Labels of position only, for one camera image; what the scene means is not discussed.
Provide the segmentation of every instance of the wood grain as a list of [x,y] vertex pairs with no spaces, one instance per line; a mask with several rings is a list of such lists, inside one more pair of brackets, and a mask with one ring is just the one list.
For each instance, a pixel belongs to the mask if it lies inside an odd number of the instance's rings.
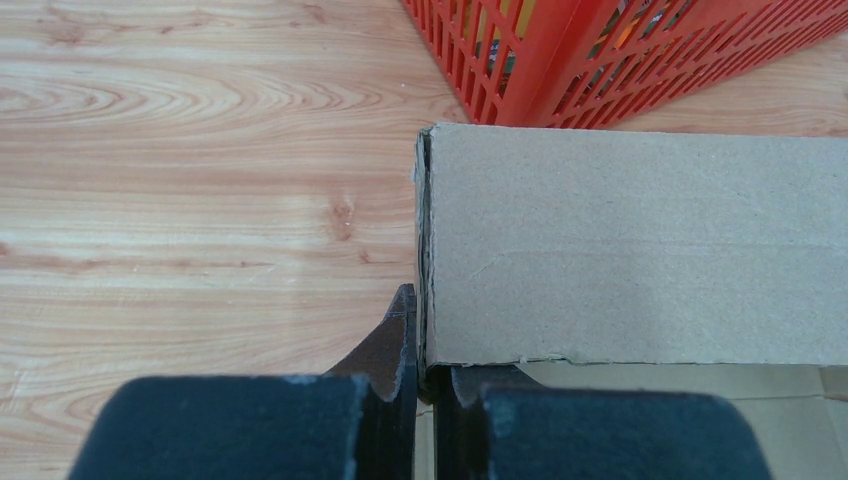
[[[848,134],[846,42],[622,128]],[[416,131],[465,118],[397,0],[5,0],[0,60],[3,479],[133,377],[340,359],[412,280]]]

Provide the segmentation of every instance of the red crate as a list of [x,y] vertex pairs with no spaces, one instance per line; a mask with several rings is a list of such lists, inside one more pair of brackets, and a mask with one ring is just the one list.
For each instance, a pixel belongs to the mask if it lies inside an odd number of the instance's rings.
[[469,118],[511,126],[601,128],[848,29],[848,0],[401,1]]

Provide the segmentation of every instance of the crate slot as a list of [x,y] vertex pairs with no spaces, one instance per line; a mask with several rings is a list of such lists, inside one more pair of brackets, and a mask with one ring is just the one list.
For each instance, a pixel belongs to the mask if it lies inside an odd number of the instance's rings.
[[845,0],[831,0],[830,2],[825,2],[817,11],[816,15],[822,15],[828,10],[833,10],[839,5],[843,5]]
[[497,58],[497,47],[492,49],[492,42],[495,38],[495,25],[493,23],[486,24],[483,30],[483,40],[477,43],[477,51],[475,56],[480,61],[480,69],[485,73],[486,78],[491,78],[492,70],[489,65],[494,63],[492,57]]
[[684,40],[683,43],[681,43],[680,46],[677,47],[677,50],[675,50],[674,54],[669,57],[668,60],[663,61],[660,70],[657,72],[657,76],[661,77],[663,74],[665,74],[666,70],[668,70],[681,55],[688,51],[689,45],[691,45],[695,41],[695,38],[697,38],[697,36],[700,34],[701,30],[689,34],[689,36],[686,37],[686,40]]
[[674,77],[672,80],[665,82],[665,87],[663,89],[661,89],[659,91],[659,93],[648,102],[648,107],[655,106],[661,99],[663,99],[666,96],[666,94],[669,92],[669,90],[674,88],[674,86],[677,85],[681,80],[686,78],[686,76],[687,76],[686,73],[681,73],[680,75]]
[[[745,18],[745,14],[744,14],[744,13],[743,13],[742,15],[739,15],[738,17],[736,17],[736,20],[734,20],[733,22],[729,23],[729,24],[728,24],[728,25],[727,25],[727,26],[726,26],[726,27],[725,27],[725,28],[721,31],[721,33],[719,33],[718,35],[716,35],[716,37],[715,37],[715,38],[713,38],[713,40],[712,40],[710,43],[708,43],[708,44],[707,44],[707,46],[705,46],[703,50],[701,50],[701,53],[699,53],[699,54],[695,57],[694,61],[695,61],[695,62],[700,62],[700,61],[701,61],[701,59],[702,59],[702,58],[704,58],[704,55],[706,55],[706,54],[708,54],[708,53],[712,52],[712,51],[713,51],[713,47],[715,47],[715,45],[716,45],[718,42],[720,42],[721,40],[725,39],[725,38],[727,37],[728,32],[730,32],[730,31],[733,29],[733,27],[735,27],[735,26],[736,26],[739,22],[741,22],[743,18]],[[726,45],[726,44],[729,44],[731,40],[733,40],[733,38],[732,38],[732,37],[727,37],[727,38],[726,38],[726,40],[725,40],[725,42],[724,42],[724,44],[725,44],[725,45]],[[718,50],[716,50],[714,53],[718,53],[721,49],[723,49],[723,47],[724,47],[724,45],[722,45],[722,47],[719,47],[719,49],[718,49]]]
[[[639,24],[635,27],[637,32],[639,30],[642,31],[642,34],[639,35],[639,40],[649,40],[655,32],[660,31],[657,26],[662,25],[663,20],[669,16],[669,12],[671,12],[671,8],[669,7],[671,6],[670,0],[655,0],[652,2],[650,10],[642,15]],[[628,41],[629,39],[624,42],[624,46],[628,44]]]
[[451,0],[453,3],[450,8],[451,12],[451,23],[458,27],[459,38],[465,40],[467,31],[468,31],[468,23],[470,19],[468,18],[468,2],[465,0]]
[[744,52],[742,52],[742,55],[740,55],[739,58],[734,62],[733,67],[727,71],[726,75],[729,77],[731,75],[736,74],[736,72],[740,71],[742,69],[742,66],[748,63],[748,59],[757,53],[758,46],[759,45],[748,47]]
[[446,19],[444,13],[439,13],[439,29],[442,33],[442,57],[447,59],[445,65],[453,65],[454,34],[450,19]]
[[444,32],[444,29],[443,29],[443,26],[442,26],[442,16],[439,15],[439,14],[436,14],[436,15],[434,15],[434,18],[435,18],[435,28],[434,28],[435,33],[433,35],[433,37],[434,37],[433,38],[433,48],[435,49],[436,57],[441,59],[441,58],[444,58],[444,56],[445,56],[444,52],[442,51],[442,45],[443,45],[442,40],[444,38],[445,32]]
[[781,19],[783,18],[783,15],[787,11],[789,11],[790,8],[792,8],[795,5],[793,2],[784,2],[784,3],[785,3],[784,5],[776,6],[771,11],[771,13],[768,15],[768,17],[763,18],[763,20],[760,22],[759,27],[754,31],[754,34],[751,35],[751,40],[756,40],[757,38],[760,37],[760,35],[765,33],[767,30],[769,30],[769,29],[773,30],[774,28],[777,28],[777,27],[780,26]]
[[774,58],[774,56],[777,55],[778,53],[780,53],[781,51],[784,51],[783,49],[795,38],[794,34],[796,32],[797,32],[797,30],[793,31],[793,32],[787,32],[787,33],[784,33],[783,35],[777,37],[777,39],[771,44],[771,46],[769,48],[767,48],[766,51],[763,52],[762,55],[760,55],[760,57],[757,59],[757,61],[755,61],[751,65],[757,65],[757,64],[760,64],[760,63],[767,62],[771,58]]
[[707,66],[706,66],[706,65],[702,65],[701,67],[699,67],[698,69],[696,69],[694,72],[692,72],[692,75],[691,75],[691,76],[689,76],[689,77],[688,77],[688,78],[687,78],[687,79],[686,79],[686,80],[685,80],[685,81],[684,81],[684,82],[680,85],[680,87],[678,87],[678,90],[676,90],[675,92],[673,92],[673,93],[672,93],[669,97],[670,97],[670,98],[674,98],[674,97],[676,97],[677,95],[681,95],[681,94],[685,95],[685,94],[689,93],[689,92],[690,92],[693,88],[695,88],[695,85],[697,85],[697,84],[698,84],[698,80],[700,80],[700,79],[701,79],[701,76],[702,76],[702,75],[704,75],[704,74],[706,73],[706,72],[705,72],[705,70],[706,70],[706,69],[707,69]]
[[723,30],[721,30],[721,27],[723,27],[725,23],[726,22],[721,21],[710,28],[707,34],[704,35],[703,40],[701,42],[698,42],[698,45],[692,49],[692,54],[694,55],[692,57],[692,61],[697,62],[704,56],[707,51],[713,48],[713,45],[716,44],[716,42],[723,35],[723,33],[731,27],[731,25],[728,25],[727,27],[724,27]]
[[814,5],[811,5],[809,8],[807,8],[807,14],[804,15],[804,18],[802,18],[801,21],[806,22],[811,17],[821,15],[821,13],[824,12],[827,9],[827,5],[831,1],[832,0],[820,0],[820,1],[816,2]]
[[629,16],[633,13],[638,2],[639,0],[624,0],[624,2],[622,2],[625,4],[624,11],[621,11],[621,6],[612,11],[609,20],[607,20],[604,24],[605,26],[598,35],[597,40],[595,40],[592,48],[589,49],[589,53],[586,55],[587,59],[593,60],[598,58],[601,52],[607,49],[610,40],[618,38],[618,36],[622,34],[626,25],[625,19],[629,18]]
[[845,20],[848,19],[848,11],[844,12],[842,15],[834,17],[825,28],[821,30],[821,32],[814,38],[814,42],[822,40],[830,35],[833,35],[836,32],[845,29]]
[[474,95],[474,88],[477,86],[475,80],[477,79],[477,75],[474,73],[474,69],[471,65],[468,66],[468,75],[466,75],[466,83],[465,83],[465,104],[469,107],[471,106],[471,97]]
[[684,44],[681,43],[682,41],[682,37],[677,37],[671,42],[667,43],[665,47],[661,49],[659,54],[654,57],[654,60],[650,63],[648,68],[646,68],[645,71],[642,72],[642,75],[640,75],[639,79],[636,80],[636,84],[641,85],[648,79],[650,75],[654,73],[654,70],[656,70],[658,67],[666,65],[668,63],[667,59],[669,58],[669,56],[683,48]]
[[455,71],[454,68],[453,68],[453,56],[454,56],[454,51],[456,50],[456,45],[454,45],[454,43],[453,43],[453,36],[452,35],[446,34],[446,37],[447,37],[447,40],[445,40],[445,42],[444,42],[444,45],[445,45],[445,55],[444,56],[446,57],[445,58],[445,68],[446,68],[445,73],[450,75],[451,73],[453,73]]
[[616,115],[618,114],[618,112],[621,111],[621,107],[623,107],[624,104],[627,103],[627,100],[629,100],[632,95],[633,95],[632,93],[628,93],[627,95],[619,98],[615,102],[615,105],[612,107],[610,112],[607,114],[607,117],[601,122],[601,126],[610,123],[613,120],[613,118],[616,118]]
[[583,72],[581,75],[574,77],[571,80],[571,85],[569,85],[568,90],[566,90],[565,95],[562,97],[562,100],[560,100],[555,113],[562,113],[563,110],[568,108],[578,93],[582,96],[582,92],[585,92],[586,86],[589,84],[589,79],[589,72]]
[[715,75],[721,69],[722,63],[723,61],[708,63],[706,65],[707,68],[700,73],[699,78],[695,82],[693,88],[698,89],[706,85],[710,81],[710,78],[712,78],[713,75]]
[[705,35],[699,37],[697,42],[693,42],[694,44],[692,45],[692,47],[686,49],[686,53],[683,55],[680,61],[677,62],[677,65],[675,65],[674,68],[679,70],[683,67],[683,65],[686,65],[689,59],[692,58],[693,55],[695,55],[695,52],[700,50],[707,43],[707,40],[709,39],[710,35],[712,35],[715,30],[718,29],[719,26],[720,25],[714,25],[712,29],[710,29],[710,31],[708,31]]
[[840,18],[839,16],[836,16],[836,17],[831,18],[828,21],[823,22],[821,24],[821,26],[818,29],[815,30],[815,33],[813,34],[813,40],[812,41],[815,42],[815,41],[823,38],[825,35],[827,35],[827,33],[830,31],[830,28],[833,25],[836,25],[836,24],[839,23],[839,21],[840,21],[839,18]]
[[741,51],[734,52],[729,57],[727,57],[727,59],[721,64],[721,68],[716,69],[716,75],[715,75],[715,77],[710,79],[709,83],[716,82],[716,81],[718,81],[718,79],[720,79],[722,77],[726,77],[727,72],[730,71],[730,69],[732,69],[734,67],[734,65],[736,65],[736,61],[739,59],[739,57],[742,55],[742,53],[743,52],[741,52]]
[[759,10],[757,14],[752,17],[751,20],[745,25],[745,27],[742,28],[736,35],[736,43],[734,43],[733,46],[739,47],[743,44],[743,42],[748,40],[748,37],[750,37],[751,34],[757,30],[757,27],[760,26],[760,24],[764,20],[768,19],[769,13],[771,13],[772,10],[774,10],[774,8],[776,8],[777,6],[779,6],[777,3],[770,3],[763,7],[761,10]]
[[433,45],[433,3],[427,2],[424,8],[424,30],[427,32],[427,43]]
[[803,45],[804,40],[806,38],[805,34],[807,32],[808,32],[808,30],[805,29],[805,28],[799,28],[798,30],[796,30],[796,33],[793,35],[792,41],[789,42],[789,45],[787,45],[786,50],[792,51],[792,50],[795,50],[796,48],[800,47],[801,45]]
[[456,80],[454,81],[454,87],[461,88],[462,87],[462,77],[465,73],[465,53],[462,52],[462,49],[459,48],[459,45],[455,46],[456,48],[456,64],[454,65],[453,71],[456,73]]
[[792,31],[792,33],[789,34],[789,39],[787,40],[786,44],[783,45],[780,50],[775,52],[775,56],[792,51],[794,46],[798,45],[801,41],[803,41],[805,32],[806,29],[804,28],[799,28],[797,30]]
[[629,115],[629,114],[632,114],[633,112],[635,112],[636,109],[633,108],[633,107],[642,100],[642,97],[644,97],[645,94],[648,93],[648,90],[650,90],[650,89],[651,89],[651,87],[646,87],[646,88],[643,88],[642,90],[639,90],[638,92],[636,92],[636,95],[633,95],[633,98],[627,104],[627,107],[625,107],[624,109],[621,110],[621,113],[618,115],[618,118],[619,119],[624,118],[625,115]]
[[566,118],[566,119],[565,119],[565,120],[564,120],[564,121],[560,124],[560,126],[559,126],[559,127],[560,127],[560,128],[570,128],[570,127],[571,127],[571,124],[572,124],[572,123],[574,123],[574,119],[575,119],[575,118],[577,118],[577,116],[576,116],[576,115],[572,115],[572,116],[570,116],[570,117]]
[[808,28],[808,30],[807,30],[807,31],[805,32],[805,34],[803,35],[803,40],[801,40],[801,41],[798,43],[798,45],[799,45],[799,46],[800,46],[800,45],[808,45],[808,44],[810,44],[810,43],[812,43],[812,42],[815,42],[815,41],[816,41],[816,38],[817,38],[817,37],[818,37],[818,35],[819,35],[819,33],[823,32],[823,31],[825,31],[825,30],[827,29],[827,25],[828,25],[828,23],[829,23],[829,22],[825,22],[825,23],[822,23],[822,24],[820,24],[820,25],[816,25],[816,24],[810,25],[810,27]]
[[634,57],[634,55],[630,55],[629,57],[626,57],[624,60],[622,60],[615,67],[615,70],[613,70],[612,74],[604,82],[604,85],[601,87],[600,90],[598,90],[598,95],[597,95],[596,98],[600,99],[600,98],[604,98],[604,96],[606,96],[610,87],[612,87],[612,84],[615,82],[615,79],[620,77],[621,73],[624,72],[627,69],[627,66],[630,65],[630,62],[633,61],[633,57]]
[[670,82],[666,80],[654,85],[654,88],[651,89],[650,93],[648,93],[648,95],[643,99],[643,101],[639,102],[637,111],[642,111],[652,105],[656,105],[656,102],[658,102],[659,99],[662,97],[662,93],[665,91],[668,83]]
[[577,123],[574,124],[574,128],[583,128],[583,125],[589,120],[589,117],[592,116],[592,112],[594,112],[594,108],[590,108],[583,112],[583,115],[580,115],[580,120],[577,120]]
[[803,23],[810,19],[810,17],[817,15],[819,8],[822,5],[827,4],[830,0],[812,0],[809,5],[804,8],[804,15],[798,19],[799,22]]
[[627,87],[630,85],[630,81],[633,79],[633,77],[636,76],[636,74],[638,74],[640,72],[642,67],[648,66],[648,62],[646,62],[645,59],[653,58],[654,54],[656,54],[657,50],[659,50],[659,49],[660,49],[660,46],[657,45],[657,46],[645,51],[645,53],[643,53],[641,55],[641,57],[639,58],[639,61],[636,62],[636,64],[633,65],[633,67],[630,69],[630,71],[628,71],[627,74],[621,79],[621,82],[618,84],[618,87],[616,87],[615,91],[621,92],[621,91],[624,91],[625,89],[627,89]]
[[592,79],[589,80],[589,83],[586,85],[586,88],[583,89],[583,92],[580,94],[580,98],[578,98],[575,106],[576,107],[583,106],[586,103],[586,101],[589,100],[589,98],[594,96],[594,93],[598,89],[598,86],[601,83],[604,83],[606,81],[606,79],[610,77],[611,74],[612,74],[612,64],[611,63],[608,63],[608,64],[602,66],[601,68],[599,68],[598,71],[596,71],[595,74],[592,76]]
[[630,82],[630,79],[633,78],[633,75],[638,70],[638,67],[641,65],[641,59],[645,55],[648,55],[648,53],[646,52],[643,55],[634,54],[625,57],[616,68],[616,73],[613,74],[613,77],[610,79],[611,81],[606,87],[606,90],[604,90],[603,94],[606,94],[607,91],[619,92],[625,88],[626,84]]
[[491,78],[492,72],[495,70],[495,64],[498,62],[501,53],[501,47],[503,46],[503,42],[500,40],[501,38],[501,29],[498,27],[494,27],[492,31],[492,38],[489,40],[489,48],[486,50],[489,52],[486,57],[486,76]]
[[499,52],[499,55],[498,63],[495,65],[495,82],[498,96],[503,98],[506,93],[506,87],[509,85],[509,76],[515,65],[515,53],[509,48],[509,45],[506,45],[503,51]]
[[793,5],[794,10],[792,10],[792,12],[790,14],[786,15],[783,23],[779,23],[779,24],[775,25],[774,27],[772,27],[771,30],[769,30],[768,33],[771,34],[777,28],[788,28],[788,27],[794,25],[795,22],[798,21],[798,19],[801,17],[801,15],[803,15],[804,12],[808,8],[810,8],[813,5],[814,2],[815,2],[815,0],[810,0],[810,1],[807,1],[807,2],[803,2],[803,1],[795,2],[795,5]]
[[480,22],[485,20],[486,12],[483,11],[483,4],[479,0],[472,3],[472,8],[466,13],[463,20],[463,32],[465,32],[465,40],[468,47],[474,52],[474,45],[477,43],[477,35],[479,34]]
[[488,26],[488,23],[486,22],[486,9],[478,7],[476,10],[478,14],[477,19],[474,21],[474,35],[470,40],[472,43],[474,58],[479,60],[488,56],[488,49],[483,48],[483,40],[486,35],[486,27]]
[[515,16],[518,23],[512,25],[512,30],[517,31],[518,25],[527,25],[527,24],[530,23],[530,14],[533,13],[533,9],[532,8],[526,8],[526,6],[524,5],[524,2],[526,0],[514,0],[514,1],[519,4],[518,11],[520,12],[518,15]]
[[662,86],[663,86],[663,84],[659,83],[659,84],[654,85],[652,87],[646,88],[645,89],[646,95],[642,96],[642,98],[640,98],[638,102],[634,103],[633,112],[634,113],[635,112],[641,112],[642,109],[645,108],[645,105],[647,105],[648,102],[651,99],[654,98],[654,95],[656,95],[659,92],[659,90],[662,88]]
[[477,102],[474,107],[474,120],[483,118],[483,107],[486,105],[486,89],[482,86],[477,89]]
[[494,103],[489,105],[489,113],[486,114],[486,123],[493,124],[498,118],[498,107]]
[[674,29],[677,25],[679,25],[680,22],[682,22],[683,19],[686,18],[686,15],[692,10],[692,6],[695,5],[696,1],[697,0],[677,0],[677,2],[675,3],[675,6],[677,6],[677,4],[680,4],[680,3],[682,3],[683,5],[681,5],[680,10],[678,10],[677,13],[675,13],[674,16],[671,17],[668,20],[668,24],[666,24],[663,31],[667,32],[669,30]]
[[612,104],[613,104],[613,102],[609,101],[609,102],[605,103],[601,108],[599,108],[598,113],[596,113],[594,116],[592,116],[592,119],[589,120],[588,124],[586,124],[586,128],[595,128],[598,125],[598,123],[601,122],[601,119],[607,113],[607,110],[609,110],[609,108],[612,106]]

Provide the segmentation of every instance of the object inside crate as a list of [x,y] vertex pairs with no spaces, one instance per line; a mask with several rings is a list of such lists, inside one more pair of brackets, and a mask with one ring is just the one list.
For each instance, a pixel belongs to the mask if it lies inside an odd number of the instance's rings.
[[[519,1],[519,0],[502,0],[501,3],[500,3],[500,11],[504,15],[507,15],[507,12],[509,10],[510,1]],[[625,9],[627,8],[627,6],[629,5],[629,3],[631,1],[634,1],[634,0],[620,0],[618,7],[615,9],[615,11],[610,16],[610,19],[607,21],[606,27],[598,35],[597,40],[593,44],[592,48],[589,50],[589,52],[586,56],[587,60],[591,60],[591,59],[597,57],[600,54],[601,49],[603,48],[603,46],[607,42],[609,35],[615,30],[616,26],[618,25],[618,22],[621,19],[622,12],[625,11]],[[642,19],[642,16],[648,11],[648,7],[650,7],[651,4],[654,1],[657,1],[657,0],[641,0],[642,4],[638,7],[638,10],[633,15],[633,17],[630,19],[628,26],[622,31],[622,33],[615,40],[615,42],[611,44],[611,48],[620,48],[624,44],[624,42],[627,41],[628,38],[630,38],[630,36],[634,33],[633,29],[636,28],[636,26],[639,24],[640,20]],[[639,36],[639,40],[644,39],[651,32],[653,32],[657,28],[657,26],[663,21],[663,18],[666,15],[666,11],[669,8],[673,7],[673,4],[677,3],[674,0],[660,0],[660,1],[665,1],[665,6],[662,9],[660,9],[659,12],[657,12],[656,15],[654,15],[654,18],[651,19],[651,21],[648,23],[647,27],[645,27],[645,29],[642,31],[641,35]],[[664,30],[669,30],[670,28],[672,28],[675,25],[675,23],[683,16],[683,14],[686,11],[688,11],[689,7],[691,6],[692,3],[694,3],[694,1],[695,0],[687,0],[687,1],[683,2],[683,5],[678,9],[678,11],[670,19],[668,19],[667,24],[664,27]],[[468,8],[468,7],[470,7],[471,4],[472,4],[472,0],[466,0],[466,8],[464,9],[465,19],[464,19],[464,24],[463,24],[464,32],[465,32],[466,35],[468,34],[468,29],[471,25],[471,18],[470,18],[471,8]],[[536,4],[535,0],[525,0],[521,4],[521,10],[519,12],[519,20],[516,22],[516,28],[515,28],[515,34],[519,39],[524,38],[524,34],[526,33],[526,30],[527,30],[527,23],[528,23],[528,20],[530,18],[530,13],[532,12],[533,8],[535,7],[535,4]],[[485,23],[485,12],[481,13],[481,17],[479,19],[480,25],[477,29],[477,31],[478,31],[477,43],[476,43],[476,48],[475,48],[475,52],[474,52],[475,56],[477,56],[477,57],[480,56],[480,54],[481,54],[480,50],[483,48],[483,41],[484,41],[483,32],[485,30],[483,28],[484,23]],[[495,30],[495,35],[494,35],[494,38],[492,39],[492,45],[489,48],[488,60],[486,62],[486,73],[488,75],[491,75],[494,68],[495,68],[495,62],[497,61],[497,58],[498,58],[498,52],[499,52],[500,46],[501,46],[500,34],[497,30]],[[661,50],[660,53],[663,53],[663,51],[667,48],[669,48],[669,45],[664,46],[663,50]],[[647,57],[647,54],[648,54],[648,51],[646,50],[642,54],[643,59],[645,57]],[[503,96],[504,92],[506,91],[506,87],[509,83],[509,78],[512,75],[512,70],[513,70],[513,67],[515,65],[515,52],[510,49],[508,55],[509,56],[506,59],[503,74],[501,75],[500,80],[499,80],[499,88],[498,89],[499,89],[499,93],[501,94],[501,96]],[[642,61],[643,61],[642,59],[636,61],[633,64],[633,67],[630,69],[630,71],[631,72],[637,71],[639,69]],[[625,73],[625,72],[623,72],[623,70],[624,70],[626,63],[627,62],[623,61],[616,67],[616,70],[613,72],[613,74],[610,75],[607,78],[604,86],[600,90],[598,90],[598,96],[601,96],[604,93],[606,93],[608,87],[610,85],[612,85],[613,81],[615,81],[616,78],[618,78],[620,75]],[[591,91],[594,90],[598,81],[600,81],[601,76],[604,74],[604,71],[605,71],[604,67],[601,67],[593,74],[592,79],[586,84],[585,88],[583,89],[584,90],[583,94],[577,100],[578,105],[583,104],[588,99],[587,97],[589,96]],[[562,100],[560,101],[560,105],[557,107],[557,111],[561,111],[562,109],[565,108],[565,103],[566,103],[567,99],[572,98],[574,96],[573,95],[575,93],[574,90],[578,87],[578,85],[580,85],[581,80],[582,80],[582,75],[578,75],[574,78],[574,80],[571,82],[571,85],[569,86],[568,90],[563,95]]]

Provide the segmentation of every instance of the wooden floor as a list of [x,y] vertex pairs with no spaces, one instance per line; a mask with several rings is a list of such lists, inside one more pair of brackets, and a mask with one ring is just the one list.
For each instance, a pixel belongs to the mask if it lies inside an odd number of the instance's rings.
[[[0,478],[140,375],[320,372],[412,280],[416,131],[464,115],[397,0],[0,3]],[[848,136],[848,36],[620,128]]]

